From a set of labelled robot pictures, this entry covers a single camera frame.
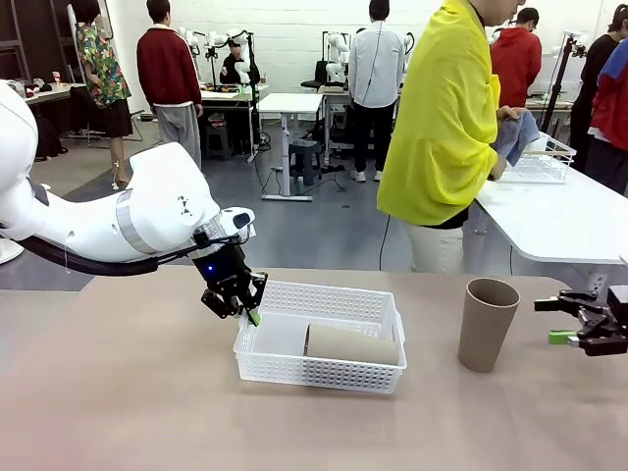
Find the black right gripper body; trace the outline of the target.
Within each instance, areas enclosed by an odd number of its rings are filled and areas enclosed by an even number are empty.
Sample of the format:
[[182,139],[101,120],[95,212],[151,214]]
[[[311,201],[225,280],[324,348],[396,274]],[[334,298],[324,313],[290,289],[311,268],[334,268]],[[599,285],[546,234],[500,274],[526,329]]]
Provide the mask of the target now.
[[614,316],[621,332],[627,335],[628,327],[628,286],[612,286],[608,288],[606,303]]

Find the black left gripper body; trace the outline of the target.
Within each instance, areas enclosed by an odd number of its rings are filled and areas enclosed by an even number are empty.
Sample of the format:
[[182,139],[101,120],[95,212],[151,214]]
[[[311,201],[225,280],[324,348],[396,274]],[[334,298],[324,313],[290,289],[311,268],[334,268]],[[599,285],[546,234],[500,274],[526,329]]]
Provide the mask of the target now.
[[192,260],[206,290],[203,300],[245,300],[251,295],[251,272],[244,262],[244,252],[239,245],[225,244],[216,251]]

